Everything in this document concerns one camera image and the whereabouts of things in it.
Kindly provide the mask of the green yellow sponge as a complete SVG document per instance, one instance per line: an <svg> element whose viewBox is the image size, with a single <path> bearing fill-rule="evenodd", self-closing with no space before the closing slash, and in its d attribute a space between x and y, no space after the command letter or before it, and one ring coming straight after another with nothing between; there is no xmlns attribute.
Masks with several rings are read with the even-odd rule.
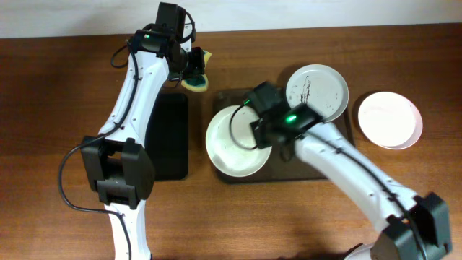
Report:
<svg viewBox="0 0 462 260"><path fill-rule="evenodd" d="M204 68L206 68L211 56L210 52L203 50ZM182 80L180 84L192 92L206 92L209 86L209 79L206 74L200 74L193 78Z"/></svg>

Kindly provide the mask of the grey plate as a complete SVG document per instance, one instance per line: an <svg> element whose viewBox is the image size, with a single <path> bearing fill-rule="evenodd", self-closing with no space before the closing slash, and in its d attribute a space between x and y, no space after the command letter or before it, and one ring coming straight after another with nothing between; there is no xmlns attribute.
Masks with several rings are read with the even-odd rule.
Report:
<svg viewBox="0 0 462 260"><path fill-rule="evenodd" d="M325 121L337 119L347 108L349 88L337 70L322 64L298 69L288 80L286 100L291 108L304 103Z"/></svg>

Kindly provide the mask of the white plate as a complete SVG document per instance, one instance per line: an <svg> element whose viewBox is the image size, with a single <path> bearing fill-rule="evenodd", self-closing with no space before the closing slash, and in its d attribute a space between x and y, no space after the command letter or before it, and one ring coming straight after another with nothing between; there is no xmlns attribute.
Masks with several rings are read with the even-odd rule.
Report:
<svg viewBox="0 0 462 260"><path fill-rule="evenodd" d="M252 108L239 105L223 108L212 118L206 130L206 151L221 173L243 178L266 164L271 148L253 149L256 141L250 123L257 119Z"/></svg>

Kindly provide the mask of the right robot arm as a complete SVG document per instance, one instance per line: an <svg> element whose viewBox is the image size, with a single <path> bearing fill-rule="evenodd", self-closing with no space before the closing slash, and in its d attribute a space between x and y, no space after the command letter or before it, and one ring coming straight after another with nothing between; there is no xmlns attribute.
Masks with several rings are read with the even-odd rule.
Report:
<svg viewBox="0 0 462 260"><path fill-rule="evenodd" d="M333 123L307 105L254 105L256 143L291 142L296 157L320 171L363 212L380 234L346 259L442 259L452 251L448 205L435 193L419 196L368 160Z"/></svg>

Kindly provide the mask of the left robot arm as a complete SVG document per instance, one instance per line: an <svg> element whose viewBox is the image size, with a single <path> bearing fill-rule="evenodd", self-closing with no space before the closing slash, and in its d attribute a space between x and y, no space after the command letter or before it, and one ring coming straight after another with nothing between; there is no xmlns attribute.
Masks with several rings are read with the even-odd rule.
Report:
<svg viewBox="0 0 462 260"><path fill-rule="evenodd" d="M128 70L110 117L81 149L92 191L110 218L116 259L150 259L145 205L154 164L145 139L157 96L166 81L204 75L210 52L181 44L180 35L137 30L128 40Z"/></svg>

